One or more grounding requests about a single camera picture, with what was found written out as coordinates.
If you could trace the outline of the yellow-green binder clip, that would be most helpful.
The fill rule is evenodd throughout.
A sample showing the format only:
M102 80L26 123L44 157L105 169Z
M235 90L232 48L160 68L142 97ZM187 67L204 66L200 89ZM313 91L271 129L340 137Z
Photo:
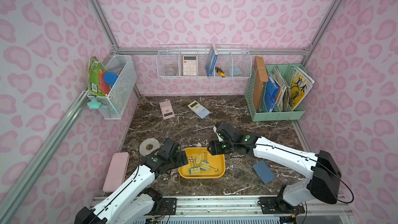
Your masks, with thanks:
M204 153L204 155L203 155L203 161L201 162L201 169L203 169L203 170L210 169L210 165L207 162L207 153Z
M200 167L202 163L202 155L190 156L188 160L193 164L193 167Z

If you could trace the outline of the yellow plastic storage box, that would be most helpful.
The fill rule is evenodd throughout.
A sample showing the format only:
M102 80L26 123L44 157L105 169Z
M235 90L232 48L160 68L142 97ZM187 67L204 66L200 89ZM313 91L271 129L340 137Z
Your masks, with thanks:
M185 179L218 179L226 171L224 155L211 155L205 147L186 148L184 150L188 164L178 172Z

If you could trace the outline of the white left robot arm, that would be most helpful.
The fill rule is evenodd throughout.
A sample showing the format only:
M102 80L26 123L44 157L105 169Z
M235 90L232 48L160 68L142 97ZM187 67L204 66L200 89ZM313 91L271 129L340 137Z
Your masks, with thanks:
M162 174L188 164L180 144L165 139L163 145L144 156L133 174L110 196L94 208L82 208L76 224L130 224L147 214L165 215L170 212L163 196L149 186Z

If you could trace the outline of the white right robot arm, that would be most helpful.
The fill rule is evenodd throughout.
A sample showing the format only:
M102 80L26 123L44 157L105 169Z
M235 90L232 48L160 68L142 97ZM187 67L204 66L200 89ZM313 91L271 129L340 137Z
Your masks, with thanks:
M275 211L281 214L305 213L305 204L319 200L326 204L339 202L338 194L342 173L331 154L296 150L255 133L241 133L231 124L219 122L213 127L217 140L211 141L207 150L211 155L239 153L270 160L293 169L305 178L292 185L283 185L275 197L260 198L258 204L264 213Z

